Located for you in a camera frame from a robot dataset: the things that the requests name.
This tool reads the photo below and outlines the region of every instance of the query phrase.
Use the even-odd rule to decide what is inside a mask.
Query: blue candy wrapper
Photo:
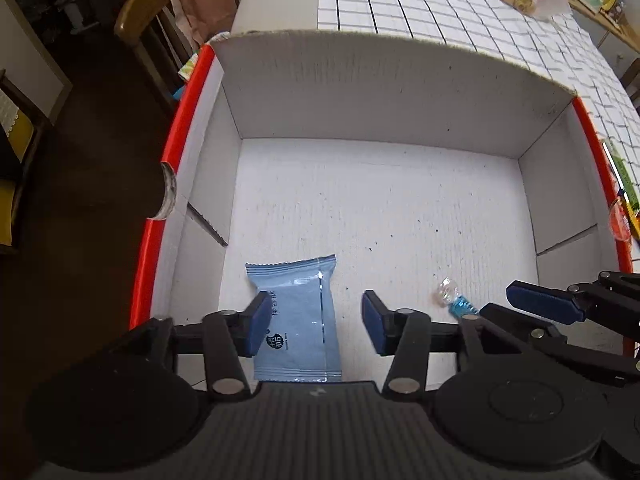
[[[246,264],[273,301],[265,341],[254,358],[259,381],[335,382],[342,377],[329,280],[335,255],[275,265]]]

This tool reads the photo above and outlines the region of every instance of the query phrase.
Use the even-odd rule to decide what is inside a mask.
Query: black circular logo
[[[272,337],[267,338],[267,345],[271,348],[282,348],[284,346],[284,338],[280,334],[274,334]]]

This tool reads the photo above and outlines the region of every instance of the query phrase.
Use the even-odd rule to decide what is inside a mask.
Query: silver screw
[[[235,395],[244,389],[244,383],[232,377],[225,377],[218,379],[211,388],[222,395]]]
[[[389,381],[389,389],[396,394],[412,394],[420,389],[420,383],[411,377],[396,377]]]

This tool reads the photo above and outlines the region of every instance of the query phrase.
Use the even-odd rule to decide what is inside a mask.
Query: yellow seat cushion
[[[24,153],[27,151],[32,136],[33,124],[25,114],[18,110],[18,117],[9,133],[9,144],[14,149],[15,155],[17,155],[20,162],[24,158]]]
[[[14,206],[15,184],[0,180],[0,244],[11,246],[11,211]]]

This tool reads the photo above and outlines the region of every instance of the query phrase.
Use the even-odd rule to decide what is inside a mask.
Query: wooden floor
[[[19,252],[0,256],[0,475],[38,465],[22,424],[29,392],[127,328],[146,216],[162,202],[169,119],[108,31],[52,54],[74,88],[22,202]]]

